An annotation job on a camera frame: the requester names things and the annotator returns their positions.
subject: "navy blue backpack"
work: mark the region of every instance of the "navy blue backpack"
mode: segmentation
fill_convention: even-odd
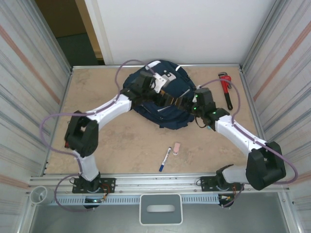
[[[165,92],[172,95],[174,98],[180,96],[185,96],[191,99],[193,98],[196,87],[182,67],[173,62],[164,60],[154,61],[148,65],[159,75],[172,73],[176,76],[176,79],[172,80],[168,86],[162,88]],[[146,67],[139,69],[125,80],[123,88],[127,87],[132,81],[134,81],[141,71],[150,72]],[[177,109],[175,105],[158,107],[152,102],[144,102],[141,106],[135,107],[134,110],[143,117],[158,124],[160,128],[168,128],[171,130],[186,127],[189,122],[194,120],[193,115]]]

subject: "marker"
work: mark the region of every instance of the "marker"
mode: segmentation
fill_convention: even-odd
[[[172,148],[169,147],[168,150],[167,150],[167,153],[166,153],[166,155],[165,155],[165,158],[164,158],[164,160],[163,160],[163,162],[162,162],[162,164],[161,164],[161,167],[160,167],[160,169],[159,169],[160,172],[161,172],[161,171],[163,170],[163,168],[164,168],[165,162],[166,162],[167,158],[169,157],[169,154],[170,154],[170,152],[171,152],[171,149],[172,149]]]

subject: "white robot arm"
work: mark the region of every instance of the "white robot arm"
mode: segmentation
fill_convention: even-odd
[[[85,117],[73,116],[71,118],[65,141],[67,147],[74,150],[74,153],[79,157],[83,170],[81,176],[85,180],[89,191],[95,191],[99,185],[97,180],[100,174],[94,158],[94,151],[98,145],[99,130],[112,119],[130,111],[145,101],[153,101],[159,106],[175,104],[179,109],[200,117],[206,125],[209,125],[214,131],[234,143],[247,157],[246,167],[234,165],[223,167],[216,172],[214,179],[210,179],[210,182],[206,184],[207,186],[226,189],[232,183],[249,183],[255,189],[261,190],[286,176],[283,160],[254,143],[253,140],[238,131],[236,127],[233,127],[233,124],[237,125],[240,130],[247,133],[255,141],[281,153],[277,143],[268,144],[266,141],[252,135],[236,121],[232,123],[232,117],[226,110],[216,108],[211,91],[208,88],[195,90],[195,97],[192,100],[185,97],[173,98],[161,90],[162,87],[175,78],[173,74],[169,74],[168,77],[166,75],[160,76],[157,73],[153,76],[142,73],[134,83],[123,89],[119,96],[87,112],[96,114]],[[109,108],[99,111],[110,105],[111,102],[115,103]]]

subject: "wooden table surface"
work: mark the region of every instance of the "wooden table surface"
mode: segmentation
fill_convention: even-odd
[[[138,68],[123,68],[119,83],[123,84],[129,74]],[[74,70],[63,112],[92,110],[112,99],[117,92],[114,76],[117,68],[91,68]],[[198,84],[217,79],[217,74],[227,72],[241,95],[241,110],[236,120],[253,134],[254,122],[247,103],[237,67],[185,67]],[[217,107],[226,108],[226,101],[220,82],[208,86]],[[234,113],[238,107],[234,89],[229,91]],[[53,146],[64,149],[64,135],[70,117],[61,117]],[[215,172],[228,164],[244,165],[246,158],[229,140],[207,128],[200,129],[195,122],[179,130],[160,129],[135,111],[125,113],[107,125],[99,134],[99,145],[95,151],[96,163],[101,173],[158,173],[168,147],[180,142],[179,154],[170,154],[163,172]],[[46,173],[78,172],[73,157],[52,153]]]

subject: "pink eraser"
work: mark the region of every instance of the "pink eraser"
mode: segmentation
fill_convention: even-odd
[[[174,149],[173,149],[173,155],[178,155],[179,148],[180,148],[180,143],[175,142]]]

